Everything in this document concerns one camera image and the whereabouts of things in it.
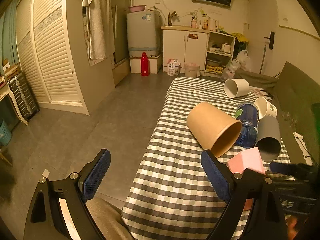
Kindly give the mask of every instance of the kraft paper cup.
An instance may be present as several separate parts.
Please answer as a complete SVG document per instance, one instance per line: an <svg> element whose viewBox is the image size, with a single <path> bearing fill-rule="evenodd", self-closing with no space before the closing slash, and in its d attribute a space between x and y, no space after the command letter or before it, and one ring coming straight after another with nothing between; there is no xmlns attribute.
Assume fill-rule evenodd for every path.
<svg viewBox="0 0 320 240"><path fill-rule="evenodd" d="M245 79L228 79L224 83L224 92L229 98L245 96L249 90L249 83Z"/></svg>
<svg viewBox="0 0 320 240"><path fill-rule="evenodd" d="M188 115L187 126L204 150L219 158L240 135L242 123L210 103L196 105Z"/></svg>
<svg viewBox="0 0 320 240"><path fill-rule="evenodd" d="M256 142L261 159L265 162L275 160L281 152L281 136L278 120L273 116L263 117L258 124Z"/></svg>
<svg viewBox="0 0 320 240"><path fill-rule="evenodd" d="M268 100L264 97L259 97L254 104L257 106L259 110L259 120L263 117L270 115L273 117L277 117L278 110L277 108L271 104Z"/></svg>

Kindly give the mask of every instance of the louvered wardrobe door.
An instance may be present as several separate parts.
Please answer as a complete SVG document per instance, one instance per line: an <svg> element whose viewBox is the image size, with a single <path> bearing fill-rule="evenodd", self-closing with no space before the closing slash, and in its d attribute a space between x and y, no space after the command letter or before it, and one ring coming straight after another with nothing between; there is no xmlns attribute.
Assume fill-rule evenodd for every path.
<svg viewBox="0 0 320 240"><path fill-rule="evenodd" d="M80 101L70 68L62 20L62 0L34 0L36 52L52 101Z"/></svg>
<svg viewBox="0 0 320 240"><path fill-rule="evenodd" d="M17 7L16 35L19 60L36 101L49 102L32 51L30 36L30 6L31 0L21 0Z"/></svg>

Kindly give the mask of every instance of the blue curtain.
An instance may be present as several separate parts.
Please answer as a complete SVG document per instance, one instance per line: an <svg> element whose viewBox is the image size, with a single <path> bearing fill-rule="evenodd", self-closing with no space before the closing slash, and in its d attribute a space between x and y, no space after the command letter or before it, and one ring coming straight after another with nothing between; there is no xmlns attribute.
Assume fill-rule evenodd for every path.
<svg viewBox="0 0 320 240"><path fill-rule="evenodd" d="M19 62L16 42L16 13L18 0L13 0L0 18L0 72L4 75L2 62L7 58L10 65ZM0 102L0 119L10 130L19 122L9 98Z"/></svg>
<svg viewBox="0 0 320 240"><path fill-rule="evenodd" d="M19 62L16 41L17 3L18 0L13 0L3 16L2 61L7 58L11 66Z"/></svg>

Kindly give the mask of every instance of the shelf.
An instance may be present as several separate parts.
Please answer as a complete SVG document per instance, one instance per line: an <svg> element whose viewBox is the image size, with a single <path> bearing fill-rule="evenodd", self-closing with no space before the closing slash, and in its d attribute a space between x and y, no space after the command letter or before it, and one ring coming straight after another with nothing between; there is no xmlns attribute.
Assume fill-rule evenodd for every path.
<svg viewBox="0 0 320 240"><path fill-rule="evenodd" d="M222 55L222 56L226 56L226 57L231 57L231 54L222 54L222 53L218 53L218 52L211 52L210 50L207 51L208 53L211 53L211 54L216 54L216 55Z"/></svg>
<svg viewBox="0 0 320 240"><path fill-rule="evenodd" d="M210 31L210 33L215 33L215 34L220 34L220 35L225 35L225 36L228 36L228 37L231 37L231 38L236 38L235 36L231 36L229 34L224 34L224 33L218 33L218 32L215 32L215 31Z"/></svg>
<svg viewBox="0 0 320 240"><path fill-rule="evenodd" d="M212 73L212 72L209 72L209 71L204 71L204 76L207 76L207 77L221 77L222 74L217 74L217 73Z"/></svg>

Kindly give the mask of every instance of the pink box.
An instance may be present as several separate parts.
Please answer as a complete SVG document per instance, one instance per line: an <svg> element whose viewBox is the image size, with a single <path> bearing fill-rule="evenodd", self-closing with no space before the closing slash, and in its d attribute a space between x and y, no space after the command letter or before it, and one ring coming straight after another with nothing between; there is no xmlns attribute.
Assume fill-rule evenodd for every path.
<svg viewBox="0 0 320 240"><path fill-rule="evenodd" d="M266 174L263 168L258 147L243 150L228 161L228 167L232 173L243 173L247 168Z"/></svg>

